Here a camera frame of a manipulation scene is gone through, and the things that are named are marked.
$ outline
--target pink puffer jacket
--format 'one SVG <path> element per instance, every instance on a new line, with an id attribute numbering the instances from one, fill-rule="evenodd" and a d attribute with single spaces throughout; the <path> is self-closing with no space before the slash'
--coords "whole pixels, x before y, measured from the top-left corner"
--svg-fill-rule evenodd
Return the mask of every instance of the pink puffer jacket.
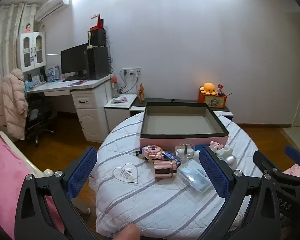
<path id="1" fill-rule="evenodd" d="M 4 76 L 0 107 L 0 123 L 7 125 L 8 133 L 14 138 L 25 139 L 28 103 L 25 97 L 23 73 L 16 68 Z"/>

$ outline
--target office chair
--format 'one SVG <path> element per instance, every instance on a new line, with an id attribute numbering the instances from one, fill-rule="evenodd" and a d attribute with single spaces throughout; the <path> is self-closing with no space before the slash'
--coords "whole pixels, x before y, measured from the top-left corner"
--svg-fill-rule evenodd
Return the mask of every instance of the office chair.
<path id="1" fill-rule="evenodd" d="M 53 112 L 44 97 L 32 95 L 28 98 L 28 116 L 26 118 L 26 139 L 35 141 L 35 146 L 39 147 L 39 135 L 49 132 L 54 135 L 52 127 Z"/>

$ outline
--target curtain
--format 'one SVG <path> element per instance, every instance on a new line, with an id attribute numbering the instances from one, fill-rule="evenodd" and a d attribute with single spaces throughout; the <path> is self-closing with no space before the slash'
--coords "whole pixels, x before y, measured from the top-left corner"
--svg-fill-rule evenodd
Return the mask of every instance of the curtain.
<path id="1" fill-rule="evenodd" d="M 31 24 L 33 31 L 36 11 L 36 4 L 0 6 L 0 91 L 3 77 L 18 67 L 17 37 L 25 32 L 28 23 Z"/>

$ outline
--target pink box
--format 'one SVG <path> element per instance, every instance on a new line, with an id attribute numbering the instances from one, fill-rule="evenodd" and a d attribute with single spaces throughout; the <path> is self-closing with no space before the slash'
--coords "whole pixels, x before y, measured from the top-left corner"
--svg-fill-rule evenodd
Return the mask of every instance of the pink box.
<path id="1" fill-rule="evenodd" d="M 158 145 L 174 151 L 181 143 L 225 145 L 229 132 L 207 104 L 148 102 L 143 117 L 140 148 Z"/>

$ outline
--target black speaker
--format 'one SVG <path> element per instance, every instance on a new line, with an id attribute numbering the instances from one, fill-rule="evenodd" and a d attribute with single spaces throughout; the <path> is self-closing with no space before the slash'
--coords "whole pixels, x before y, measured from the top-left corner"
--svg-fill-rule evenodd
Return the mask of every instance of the black speaker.
<path id="1" fill-rule="evenodd" d="M 94 47 L 84 51 L 87 77 L 90 80 L 101 79 L 110 74 L 107 47 Z"/>
<path id="2" fill-rule="evenodd" d="M 96 29 L 91 32 L 90 45 L 92 46 L 107 46 L 106 31 Z"/>

